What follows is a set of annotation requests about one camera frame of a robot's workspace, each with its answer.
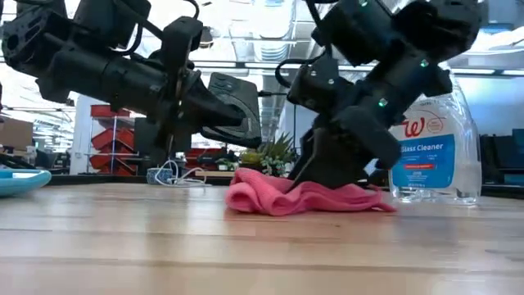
glass cleaner bottle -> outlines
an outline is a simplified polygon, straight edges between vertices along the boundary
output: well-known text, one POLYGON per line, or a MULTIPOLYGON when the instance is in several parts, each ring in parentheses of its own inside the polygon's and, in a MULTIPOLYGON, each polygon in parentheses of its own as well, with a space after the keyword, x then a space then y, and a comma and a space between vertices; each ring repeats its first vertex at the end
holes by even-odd
POLYGON ((458 81, 450 78, 452 93, 422 95, 405 112, 402 125, 390 130, 402 149, 390 170, 390 189, 402 202, 472 205, 481 195, 477 126, 458 81))

blue plate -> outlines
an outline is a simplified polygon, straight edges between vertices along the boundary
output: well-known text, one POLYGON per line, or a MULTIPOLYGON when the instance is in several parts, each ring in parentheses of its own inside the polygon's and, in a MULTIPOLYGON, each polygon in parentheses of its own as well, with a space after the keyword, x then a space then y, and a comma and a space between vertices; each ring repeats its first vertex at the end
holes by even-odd
POLYGON ((0 197, 27 193, 41 188, 51 180, 45 170, 0 170, 0 197))

pink towel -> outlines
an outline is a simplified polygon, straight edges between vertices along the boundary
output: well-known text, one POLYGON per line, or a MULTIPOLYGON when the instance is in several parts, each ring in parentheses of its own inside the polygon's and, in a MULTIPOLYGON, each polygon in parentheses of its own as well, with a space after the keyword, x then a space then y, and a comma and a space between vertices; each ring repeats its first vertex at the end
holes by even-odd
POLYGON ((396 209, 382 202, 382 193, 348 184, 337 189, 325 188, 313 182, 304 182, 285 193, 292 181, 261 174, 246 168, 238 169, 226 194, 228 207, 242 212, 258 212, 271 216, 285 216, 308 210, 394 212, 396 209))

wooden tabletop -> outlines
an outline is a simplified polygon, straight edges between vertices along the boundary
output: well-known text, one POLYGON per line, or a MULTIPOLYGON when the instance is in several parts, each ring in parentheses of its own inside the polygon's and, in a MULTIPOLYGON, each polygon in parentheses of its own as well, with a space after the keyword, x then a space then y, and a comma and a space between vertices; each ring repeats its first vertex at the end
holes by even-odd
POLYGON ((523 294, 524 202, 238 214, 226 188, 0 199, 0 294, 523 294))

blue label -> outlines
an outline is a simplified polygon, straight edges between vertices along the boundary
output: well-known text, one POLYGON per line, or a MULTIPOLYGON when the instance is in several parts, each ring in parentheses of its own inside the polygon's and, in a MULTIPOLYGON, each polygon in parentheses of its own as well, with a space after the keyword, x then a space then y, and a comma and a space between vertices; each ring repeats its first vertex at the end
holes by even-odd
POLYGON ((402 157, 391 168, 397 187, 447 188, 453 181, 455 138, 452 134, 400 141, 402 157))

